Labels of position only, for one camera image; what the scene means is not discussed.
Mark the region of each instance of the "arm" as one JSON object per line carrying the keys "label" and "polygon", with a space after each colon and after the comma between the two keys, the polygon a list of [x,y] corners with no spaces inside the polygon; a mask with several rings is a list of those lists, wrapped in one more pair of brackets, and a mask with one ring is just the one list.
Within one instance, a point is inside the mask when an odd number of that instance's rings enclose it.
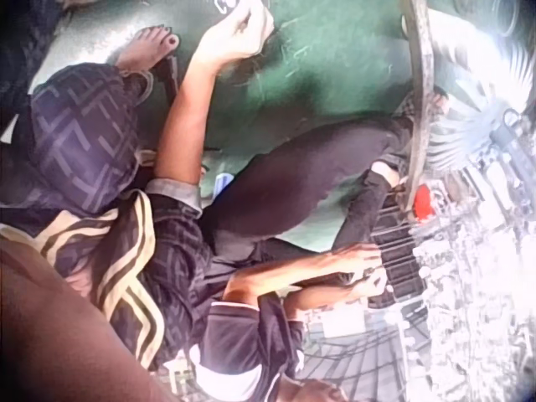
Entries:
{"label": "arm", "polygon": [[384,293],[386,284],[387,272],[385,268],[378,268],[368,278],[348,286],[312,286],[291,292],[284,302],[286,318],[300,320],[307,310],[379,296]]}
{"label": "arm", "polygon": [[155,176],[197,186],[216,75],[262,50],[274,28],[260,0],[242,0],[201,38],[158,145]]}
{"label": "arm", "polygon": [[293,283],[335,272],[363,272],[381,265],[378,246],[358,244],[297,260],[261,264],[237,272],[228,282],[223,300],[257,307],[259,296]]}
{"label": "arm", "polygon": [[194,55],[158,144],[156,178],[198,185],[217,70]]}

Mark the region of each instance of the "black leggings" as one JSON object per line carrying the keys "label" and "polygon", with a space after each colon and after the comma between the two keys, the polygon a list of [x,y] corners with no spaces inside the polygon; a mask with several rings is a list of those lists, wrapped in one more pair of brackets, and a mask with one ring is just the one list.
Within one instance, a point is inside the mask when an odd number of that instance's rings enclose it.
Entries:
{"label": "black leggings", "polygon": [[[263,261],[315,254],[274,237],[303,222],[343,180],[404,147],[410,139],[405,123],[380,116],[321,126],[255,157],[200,220],[216,258],[235,263],[254,251]],[[367,172],[333,250],[370,239],[389,190],[383,177]],[[349,277],[331,276],[322,283],[347,283]]]}

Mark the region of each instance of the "dark clothing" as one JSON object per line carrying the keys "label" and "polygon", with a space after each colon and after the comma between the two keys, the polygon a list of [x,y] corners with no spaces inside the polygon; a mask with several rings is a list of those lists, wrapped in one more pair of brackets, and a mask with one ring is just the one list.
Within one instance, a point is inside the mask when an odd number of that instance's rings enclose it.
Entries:
{"label": "dark clothing", "polygon": [[[116,69],[83,64],[39,89],[13,145],[3,147],[9,175],[19,180],[3,183],[7,226],[0,235],[24,237],[71,283],[88,276],[92,301],[144,367],[197,346],[199,364],[212,373],[260,365],[250,400],[274,400],[279,375],[296,367],[302,328],[286,321],[276,295],[261,297],[253,313],[217,304],[229,277],[288,253],[310,253],[272,236],[300,224],[345,178],[399,150],[409,133],[387,117],[349,121],[254,158],[200,220],[212,258],[192,205],[148,188],[119,202],[137,168],[137,93],[128,88]],[[48,96],[54,101],[44,102]],[[36,186],[21,185],[31,182]],[[373,173],[365,183],[335,247],[363,240],[374,224],[389,186]]]}
{"label": "dark clothing", "polygon": [[0,240],[0,400],[177,401],[39,253]]}
{"label": "dark clothing", "polygon": [[0,133],[28,106],[28,91],[63,13],[56,0],[3,0],[0,9]]}
{"label": "dark clothing", "polygon": [[132,80],[81,64],[36,90],[13,143],[1,145],[0,235],[91,288],[127,348],[156,368],[198,320],[194,285],[211,253],[191,206],[158,193],[120,199],[137,171],[142,87]]}
{"label": "dark clothing", "polygon": [[[225,283],[242,267],[315,254],[272,236],[300,224],[344,179],[365,173],[385,153],[399,151],[409,138],[407,129],[381,117],[319,127],[255,157],[204,210],[200,225],[214,250],[205,280]],[[334,250],[370,241],[389,190],[382,176],[366,172]],[[300,285],[346,285],[350,280],[351,275],[338,274]],[[244,375],[247,387],[240,395],[247,395],[247,400],[275,401],[281,375],[295,373],[303,327],[286,320],[277,296],[262,296],[259,304],[260,312],[249,307],[212,307],[199,344],[199,360],[204,369]],[[262,367],[258,378],[251,378],[258,367]],[[199,386],[211,394],[205,382],[198,379]]]}
{"label": "dark clothing", "polygon": [[137,171],[141,88],[131,81],[110,65],[78,64],[39,86],[1,145],[0,206],[93,217],[114,207]]}
{"label": "dark clothing", "polygon": [[[296,375],[300,363],[298,351],[303,350],[303,331],[302,322],[286,320],[275,293],[259,298],[259,311],[216,302],[210,308],[208,325],[198,346],[200,359],[195,360],[195,353],[190,353],[200,388],[216,398],[224,396],[221,399],[229,400],[229,394],[221,394],[222,384],[237,381],[234,392],[238,389],[250,392],[230,394],[233,400],[262,401],[269,394],[268,400],[275,400],[276,392],[272,394],[272,391],[277,389],[276,381],[281,373],[290,378]],[[224,376],[204,375],[200,367],[205,372],[210,370]],[[216,394],[211,392],[214,389],[211,385],[217,387]]]}

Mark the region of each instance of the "toe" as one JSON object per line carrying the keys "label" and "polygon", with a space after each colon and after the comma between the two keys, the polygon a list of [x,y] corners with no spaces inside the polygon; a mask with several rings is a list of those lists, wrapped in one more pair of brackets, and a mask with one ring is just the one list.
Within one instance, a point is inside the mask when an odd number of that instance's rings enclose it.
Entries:
{"label": "toe", "polygon": [[147,28],[143,28],[143,29],[140,29],[139,31],[136,32],[136,39],[141,39],[145,36],[146,32],[147,31]]}
{"label": "toe", "polygon": [[171,28],[169,27],[166,27],[166,28],[163,28],[162,30],[160,30],[160,32],[158,33],[158,36],[155,38],[156,41],[158,41],[158,43],[162,43],[164,41],[164,39],[169,36],[169,34],[171,33]]}
{"label": "toe", "polygon": [[148,39],[149,40],[155,40],[162,33],[163,30],[164,30],[163,25],[158,25],[157,27],[154,27],[151,30],[151,34],[149,35]]}
{"label": "toe", "polygon": [[152,30],[153,30],[153,27],[143,29],[143,33],[140,36],[140,39],[141,40],[149,39],[149,37],[151,36]]}
{"label": "toe", "polygon": [[163,42],[168,52],[175,50],[178,47],[179,39],[177,35],[169,35]]}

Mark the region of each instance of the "forearm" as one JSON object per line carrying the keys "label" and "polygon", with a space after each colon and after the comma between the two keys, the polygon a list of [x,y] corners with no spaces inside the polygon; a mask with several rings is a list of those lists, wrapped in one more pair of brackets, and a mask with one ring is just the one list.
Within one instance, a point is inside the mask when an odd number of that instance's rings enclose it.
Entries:
{"label": "forearm", "polygon": [[194,57],[164,126],[155,176],[199,184],[216,72]]}
{"label": "forearm", "polygon": [[313,286],[289,293],[285,299],[285,310],[307,311],[314,308],[329,307],[339,302],[351,301],[357,295],[353,286]]}
{"label": "forearm", "polygon": [[231,302],[247,296],[253,301],[293,283],[331,274],[337,271],[336,267],[332,253],[256,265],[238,271],[229,280],[224,299]]}

